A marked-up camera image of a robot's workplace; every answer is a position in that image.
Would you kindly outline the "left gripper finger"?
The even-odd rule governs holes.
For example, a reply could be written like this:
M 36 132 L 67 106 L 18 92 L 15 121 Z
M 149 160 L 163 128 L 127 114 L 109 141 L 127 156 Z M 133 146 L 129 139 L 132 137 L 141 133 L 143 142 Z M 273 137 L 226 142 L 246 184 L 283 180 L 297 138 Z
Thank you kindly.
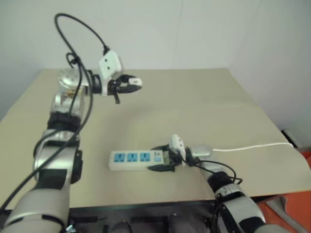
M 121 81 L 123 83 L 141 83 L 142 82 L 141 78 L 138 78 L 133 75 L 128 75 L 128 74 L 121 75 Z
M 134 93 L 142 89 L 139 85 L 127 85 L 127 86 L 121 86 L 120 87 L 120 93 L 121 94 L 129 94 Z

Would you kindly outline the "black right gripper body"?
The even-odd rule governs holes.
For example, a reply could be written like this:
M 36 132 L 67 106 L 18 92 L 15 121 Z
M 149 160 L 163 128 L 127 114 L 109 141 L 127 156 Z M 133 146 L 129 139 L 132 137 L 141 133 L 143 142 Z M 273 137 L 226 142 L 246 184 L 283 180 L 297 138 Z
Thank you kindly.
M 186 149 L 181 146 L 179 148 L 171 148 L 169 145 L 162 147 L 164 153 L 163 171 L 175 171 L 178 165 L 186 165 Z

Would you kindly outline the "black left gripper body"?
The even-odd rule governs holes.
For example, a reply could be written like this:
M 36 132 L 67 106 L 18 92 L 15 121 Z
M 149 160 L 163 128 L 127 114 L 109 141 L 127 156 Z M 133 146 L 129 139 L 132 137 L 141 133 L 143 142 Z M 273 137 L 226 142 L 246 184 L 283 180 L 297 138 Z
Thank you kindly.
M 113 96 L 116 104 L 120 104 L 120 98 L 118 94 L 120 94 L 120 87 L 127 86 L 129 83 L 123 83 L 121 81 L 121 76 L 116 80 L 110 80 L 107 87 L 107 95 Z

